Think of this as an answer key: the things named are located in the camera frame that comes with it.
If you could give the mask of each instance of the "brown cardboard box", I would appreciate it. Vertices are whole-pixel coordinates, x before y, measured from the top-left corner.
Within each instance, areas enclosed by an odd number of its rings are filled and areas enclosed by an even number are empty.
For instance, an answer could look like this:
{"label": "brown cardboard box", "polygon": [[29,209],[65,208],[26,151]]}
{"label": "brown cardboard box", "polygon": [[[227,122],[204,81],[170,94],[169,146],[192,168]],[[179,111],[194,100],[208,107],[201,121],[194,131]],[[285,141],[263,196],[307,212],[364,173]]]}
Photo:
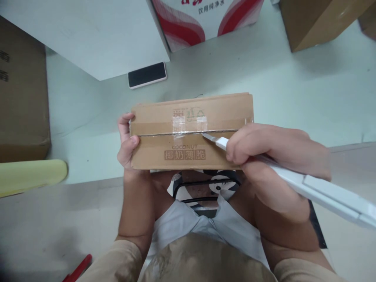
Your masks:
{"label": "brown cardboard box", "polygon": [[203,132],[230,138],[253,122],[249,93],[196,98],[132,108],[131,135],[140,137],[136,169],[237,169]]}
{"label": "brown cardboard box", "polygon": [[50,145],[45,47],[0,17],[0,162],[44,159]]}
{"label": "brown cardboard box", "polygon": [[359,17],[359,24],[365,35],[376,40],[376,2]]}
{"label": "brown cardboard box", "polygon": [[280,9],[292,52],[338,37],[375,0],[281,0]]}

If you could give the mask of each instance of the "left hand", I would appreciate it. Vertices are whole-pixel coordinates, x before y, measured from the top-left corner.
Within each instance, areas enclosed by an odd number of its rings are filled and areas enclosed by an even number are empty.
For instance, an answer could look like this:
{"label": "left hand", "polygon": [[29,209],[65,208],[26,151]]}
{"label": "left hand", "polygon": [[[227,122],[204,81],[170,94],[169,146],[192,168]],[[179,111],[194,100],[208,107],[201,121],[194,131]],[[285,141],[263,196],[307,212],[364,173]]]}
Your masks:
{"label": "left hand", "polygon": [[117,154],[117,160],[126,170],[133,170],[131,167],[131,159],[133,150],[140,143],[140,138],[137,135],[130,136],[129,134],[129,121],[134,118],[134,114],[122,114],[117,120],[117,127],[120,133],[121,146]]}

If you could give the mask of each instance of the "black smartphone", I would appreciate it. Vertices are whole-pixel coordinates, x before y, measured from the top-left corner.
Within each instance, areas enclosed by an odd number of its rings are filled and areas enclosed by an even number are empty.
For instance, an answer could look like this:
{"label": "black smartphone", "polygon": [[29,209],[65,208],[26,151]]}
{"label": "black smartphone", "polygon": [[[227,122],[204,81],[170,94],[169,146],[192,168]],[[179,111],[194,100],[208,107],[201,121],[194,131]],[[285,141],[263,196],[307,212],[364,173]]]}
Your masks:
{"label": "black smartphone", "polygon": [[165,63],[157,63],[128,73],[129,88],[136,89],[167,79]]}

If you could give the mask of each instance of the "hand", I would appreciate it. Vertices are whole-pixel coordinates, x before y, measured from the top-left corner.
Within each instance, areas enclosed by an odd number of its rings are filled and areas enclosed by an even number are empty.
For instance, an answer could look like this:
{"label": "hand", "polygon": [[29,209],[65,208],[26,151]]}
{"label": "hand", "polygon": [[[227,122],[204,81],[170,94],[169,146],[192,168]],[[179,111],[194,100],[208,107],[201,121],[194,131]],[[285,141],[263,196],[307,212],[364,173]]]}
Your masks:
{"label": "hand", "polygon": [[140,138],[137,135],[130,137],[129,121],[134,118],[134,114],[122,114],[117,120],[117,127],[120,133],[120,150],[117,154],[117,160],[126,170],[133,170],[131,167],[131,159],[133,150],[140,143]]}
{"label": "hand", "polygon": [[289,213],[306,200],[272,168],[252,157],[262,153],[290,170],[331,179],[327,148],[312,141],[306,132],[256,123],[245,125],[228,141],[227,160],[242,166],[257,198],[277,212]]}

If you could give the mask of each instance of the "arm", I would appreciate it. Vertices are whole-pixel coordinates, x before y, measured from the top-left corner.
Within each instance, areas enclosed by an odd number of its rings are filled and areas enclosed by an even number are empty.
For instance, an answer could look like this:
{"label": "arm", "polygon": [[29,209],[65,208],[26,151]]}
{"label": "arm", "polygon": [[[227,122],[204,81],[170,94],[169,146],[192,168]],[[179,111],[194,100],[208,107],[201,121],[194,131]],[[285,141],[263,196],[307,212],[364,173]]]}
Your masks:
{"label": "arm", "polygon": [[133,117],[131,113],[124,114],[117,123],[121,139],[117,159],[124,167],[124,200],[116,240],[134,243],[144,261],[149,251],[155,221],[154,186],[149,170],[134,170],[131,167],[132,152],[140,141],[137,136],[129,136],[128,123]]}
{"label": "arm", "polygon": [[327,149],[300,130],[250,124],[231,137],[227,152],[229,161],[242,165],[255,190],[255,222],[270,268],[284,259],[299,258],[333,271],[309,221],[307,199],[269,166],[252,158],[266,153],[291,170],[330,180]]}
{"label": "arm", "polygon": [[129,136],[129,120],[122,115],[118,122],[121,147],[117,155],[124,167],[124,200],[118,235],[110,250],[95,260],[80,277],[86,281],[135,282],[149,251],[155,221],[154,186],[150,171],[133,170],[132,152],[139,144],[137,136]]}

